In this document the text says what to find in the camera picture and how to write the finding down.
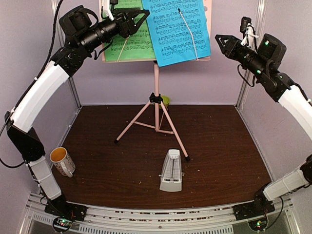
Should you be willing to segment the pink folding music stand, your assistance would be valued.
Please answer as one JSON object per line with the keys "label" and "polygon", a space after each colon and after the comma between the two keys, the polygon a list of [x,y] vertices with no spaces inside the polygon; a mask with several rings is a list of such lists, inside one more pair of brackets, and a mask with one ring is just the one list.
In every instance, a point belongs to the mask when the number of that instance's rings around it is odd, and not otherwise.
{"label": "pink folding music stand", "polygon": [[[212,19],[212,0],[204,0],[203,5],[204,5],[204,12],[205,12],[205,17],[206,17],[207,29],[208,29],[208,32],[210,35],[210,33],[211,33],[211,19]],[[187,154],[187,152],[185,150],[185,147],[184,147],[184,145],[183,145],[183,143],[182,143],[182,141],[178,135],[178,132],[177,132],[170,116],[169,116],[167,107],[164,105],[163,100],[160,99],[161,94],[159,93],[159,88],[160,88],[160,85],[159,85],[159,66],[158,66],[156,61],[154,61],[154,81],[155,81],[155,91],[153,93],[151,93],[151,95],[149,97],[149,101],[143,106],[143,108],[137,113],[137,115],[129,122],[129,124],[120,133],[120,135],[114,140],[114,143],[118,144],[119,140],[130,129],[130,127],[134,124],[137,124],[140,126],[144,126],[144,127],[154,129],[155,132],[164,133],[164,134],[173,134],[176,137],[176,139],[179,143],[179,146],[182,149],[182,152],[184,154],[186,161],[190,161],[191,157]],[[143,112],[151,104],[154,104],[154,107],[155,107],[155,125],[154,126],[137,121],[137,119],[143,114]],[[161,106],[161,109],[163,110],[161,120],[159,120],[159,110],[160,110],[159,105]],[[171,131],[165,131],[165,130],[160,129],[164,115],[166,116],[167,121],[168,121],[169,125],[171,126],[171,129],[172,129]]]}

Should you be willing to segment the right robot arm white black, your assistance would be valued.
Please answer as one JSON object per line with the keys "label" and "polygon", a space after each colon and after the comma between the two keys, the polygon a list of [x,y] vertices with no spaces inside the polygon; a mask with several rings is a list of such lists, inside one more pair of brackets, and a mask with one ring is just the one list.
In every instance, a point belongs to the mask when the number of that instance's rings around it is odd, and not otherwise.
{"label": "right robot arm white black", "polygon": [[[301,86],[287,74],[278,70],[287,47],[276,37],[264,34],[257,51],[242,45],[242,40],[230,35],[216,35],[215,40],[225,57],[238,61],[249,70],[266,93],[285,108],[306,134],[312,136],[312,102]],[[282,178],[265,185],[250,204],[254,215],[262,214],[269,202],[287,193],[310,186],[312,183],[312,157]]]}

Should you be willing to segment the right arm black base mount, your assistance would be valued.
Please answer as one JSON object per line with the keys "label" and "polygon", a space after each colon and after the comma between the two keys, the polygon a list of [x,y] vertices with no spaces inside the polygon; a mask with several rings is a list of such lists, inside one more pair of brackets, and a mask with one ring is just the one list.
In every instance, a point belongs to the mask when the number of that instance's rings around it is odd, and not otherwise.
{"label": "right arm black base mount", "polygon": [[236,220],[249,219],[275,211],[272,201],[269,201],[262,191],[255,193],[252,202],[233,206]]}

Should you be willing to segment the blue sheet music paper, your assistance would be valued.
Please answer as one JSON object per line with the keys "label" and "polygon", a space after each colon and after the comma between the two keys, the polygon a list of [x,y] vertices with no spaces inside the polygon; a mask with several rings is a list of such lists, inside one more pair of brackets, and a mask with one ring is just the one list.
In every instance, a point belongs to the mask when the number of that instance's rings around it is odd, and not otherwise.
{"label": "blue sheet music paper", "polygon": [[211,55],[204,1],[144,0],[147,25],[159,67]]}

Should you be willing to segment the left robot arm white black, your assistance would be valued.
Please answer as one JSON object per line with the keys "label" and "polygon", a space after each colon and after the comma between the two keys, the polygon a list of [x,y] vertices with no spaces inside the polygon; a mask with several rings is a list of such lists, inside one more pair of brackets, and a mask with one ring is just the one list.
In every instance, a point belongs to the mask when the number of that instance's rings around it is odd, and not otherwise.
{"label": "left robot arm white black", "polygon": [[103,21],[92,23],[95,13],[82,5],[59,19],[66,43],[48,60],[44,71],[18,101],[7,119],[7,135],[24,161],[29,164],[51,208],[59,216],[70,212],[70,205],[57,184],[45,159],[44,146],[33,128],[33,122],[54,92],[82,66],[87,57],[114,36],[127,38],[135,34],[150,12],[140,8],[119,8]]}

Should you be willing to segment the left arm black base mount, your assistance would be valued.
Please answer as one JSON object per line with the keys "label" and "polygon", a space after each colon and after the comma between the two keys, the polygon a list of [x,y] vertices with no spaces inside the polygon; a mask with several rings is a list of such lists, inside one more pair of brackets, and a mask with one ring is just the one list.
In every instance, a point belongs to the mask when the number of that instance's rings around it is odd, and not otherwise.
{"label": "left arm black base mount", "polygon": [[87,207],[84,205],[69,203],[62,193],[55,199],[47,199],[44,211],[48,214],[61,216],[73,221],[84,221]]}

